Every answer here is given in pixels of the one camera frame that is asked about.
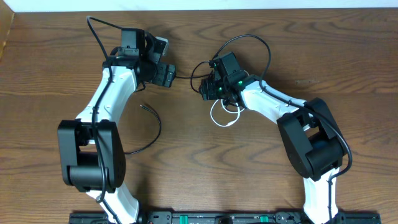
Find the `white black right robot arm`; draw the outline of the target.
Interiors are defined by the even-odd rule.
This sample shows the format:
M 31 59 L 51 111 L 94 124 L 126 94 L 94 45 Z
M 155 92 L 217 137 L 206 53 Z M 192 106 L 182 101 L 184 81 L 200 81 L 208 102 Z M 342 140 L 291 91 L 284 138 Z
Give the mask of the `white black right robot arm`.
M 336 178 L 350 170 L 353 158 L 326 103 L 281 93 L 237 62 L 208 64 L 213 71 L 198 89 L 203 99 L 233 103 L 236 114 L 252 110 L 274 122 L 291 165 L 303 177 L 306 216 L 312 223 L 336 223 Z

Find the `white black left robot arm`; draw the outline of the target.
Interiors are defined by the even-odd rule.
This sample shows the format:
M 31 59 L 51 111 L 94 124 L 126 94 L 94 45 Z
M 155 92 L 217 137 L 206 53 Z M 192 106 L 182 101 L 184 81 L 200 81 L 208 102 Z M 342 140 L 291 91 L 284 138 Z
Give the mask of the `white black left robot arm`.
M 139 84 L 169 88 L 175 66 L 160 61 L 169 42 L 141 29 L 123 29 L 121 44 L 106 56 L 101 82 L 86 108 L 60 122 L 57 135 L 62 178 L 97 200 L 102 212 L 71 213 L 70 223 L 146 223 L 124 183 L 126 153 L 118 124 Z

